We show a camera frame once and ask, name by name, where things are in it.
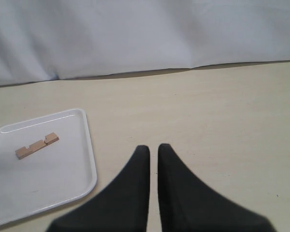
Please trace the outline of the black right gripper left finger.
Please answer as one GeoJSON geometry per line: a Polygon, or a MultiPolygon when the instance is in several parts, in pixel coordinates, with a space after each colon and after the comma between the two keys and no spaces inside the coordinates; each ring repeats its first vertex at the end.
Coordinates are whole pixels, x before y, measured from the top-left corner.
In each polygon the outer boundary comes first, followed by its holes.
{"type": "Polygon", "coordinates": [[[150,151],[136,147],[116,178],[94,198],[53,220],[49,232],[145,232],[150,194],[150,151]]]}

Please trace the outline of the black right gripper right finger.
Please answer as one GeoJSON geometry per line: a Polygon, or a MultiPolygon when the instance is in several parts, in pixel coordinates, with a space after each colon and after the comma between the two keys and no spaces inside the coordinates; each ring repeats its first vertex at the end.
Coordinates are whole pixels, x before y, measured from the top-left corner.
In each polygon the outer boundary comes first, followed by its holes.
{"type": "Polygon", "coordinates": [[[274,232],[264,216],[214,191],[170,144],[158,148],[158,199],[164,232],[274,232]]]}

